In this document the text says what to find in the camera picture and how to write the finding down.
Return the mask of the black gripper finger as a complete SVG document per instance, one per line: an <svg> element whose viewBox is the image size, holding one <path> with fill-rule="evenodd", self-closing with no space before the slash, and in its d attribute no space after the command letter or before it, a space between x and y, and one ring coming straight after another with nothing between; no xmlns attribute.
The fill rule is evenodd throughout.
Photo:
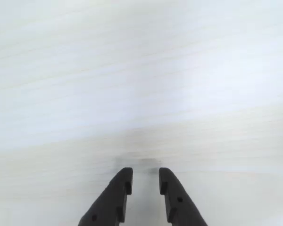
<svg viewBox="0 0 283 226"><path fill-rule="evenodd" d="M169 168L159 169L159 191L165 198L168 223L173 226L207 226L180 180Z"/></svg>
<svg viewBox="0 0 283 226"><path fill-rule="evenodd" d="M79 226L118 226L125 221L127 196L132 194L133 169L122 168L82 216Z"/></svg>

